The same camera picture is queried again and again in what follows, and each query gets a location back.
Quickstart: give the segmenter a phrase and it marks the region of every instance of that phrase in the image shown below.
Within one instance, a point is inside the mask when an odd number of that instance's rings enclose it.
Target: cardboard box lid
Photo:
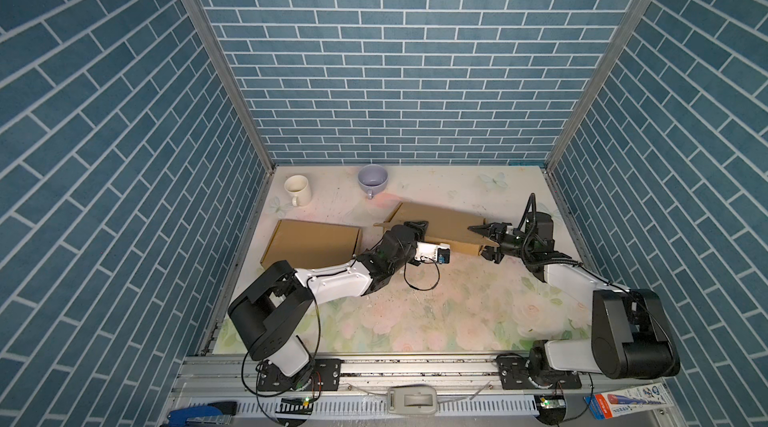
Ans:
[[[479,253],[485,246],[498,246],[493,240],[486,239],[479,233],[467,229],[471,225],[485,223],[483,216],[434,205],[401,202],[384,222],[374,225],[389,229],[392,225],[405,221],[428,221],[427,241],[441,240],[448,244],[453,242],[476,246],[475,252],[473,252],[475,254]]]
[[[287,260],[294,269],[319,269],[345,263],[362,245],[359,227],[332,223],[277,221],[261,265]]]

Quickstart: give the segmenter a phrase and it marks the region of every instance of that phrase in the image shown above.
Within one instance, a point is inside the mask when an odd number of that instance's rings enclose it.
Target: brick wallpaper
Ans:
[[[691,425],[766,425],[768,0],[654,0],[555,176],[600,269],[664,298]]]
[[[629,0],[202,0],[279,163],[543,163]]]
[[[263,175],[178,0],[0,0],[0,425],[156,425]]]

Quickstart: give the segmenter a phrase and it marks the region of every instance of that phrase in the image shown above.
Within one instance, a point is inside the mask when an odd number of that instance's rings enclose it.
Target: robotic arm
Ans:
[[[293,269],[275,262],[227,310],[248,353],[268,359],[297,383],[311,374],[310,354],[293,332],[312,302],[361,297],[385,287],[406,263],[448,263],[447,244],[424,242],[427,222],[405,222],[387,230],[372,249],[341,265]]]
[[[578,340],[539,340],[529,355],[528,371],[538,385],[548,385],[564,372],[602,373],[611,379],[656,379],[677,375],[680,358],[658,295],[610,282],[554,249],[553,223],[536,211],[531,194],[523,218],[511,223],[486,223],[469,230],[494,240],[485,259],[501,262],[519,257],[539,280],[592,307],[592,336]]]

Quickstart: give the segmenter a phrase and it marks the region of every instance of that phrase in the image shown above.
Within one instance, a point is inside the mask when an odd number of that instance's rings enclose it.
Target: floral tabletop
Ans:
[[[539,168],[483,166],[387,166],[387,189],[369,201],[357,185],[359,168],[279,167],[246,255],[234,297],[264,269],[259,265],[281,218],[362,227],[363,246],[382,235],[382,221],[400,201],[469,211],[486,220],[517,223],[531,192],[538,210],[552,215],[556,248],[578,258]],[[294,208],[283,182],[306,175],[312,202]],[[366,297],[338,299],[320,306],[320,352],[487,352],[529,349],[536,339],[588,338],[590,307],[533,277],[519,259],[499,264],[453,253],[441,266],[434,290],[408,287],[398,272],[389,286]],[[437,280],[431,264],[408,267],[408,281],[429,287]],[[309,309],[296,333],[306,345],[316,342],[317,321]],[[226,319],[214,354],[245,353]]]

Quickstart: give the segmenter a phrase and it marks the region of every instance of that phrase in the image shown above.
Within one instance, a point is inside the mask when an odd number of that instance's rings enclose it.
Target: mug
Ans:
[[[373,199],[374,195],[384,191],[387,180],[389,180],[389,174],[386,169],[377,164],[366,165],[357,173],[357,182],[368,194],[369,199]]]
[[[292,197],[293,207],[302,208],[312,201],[310,181],[303,175],[292,175],[283,184],[288,194]]]

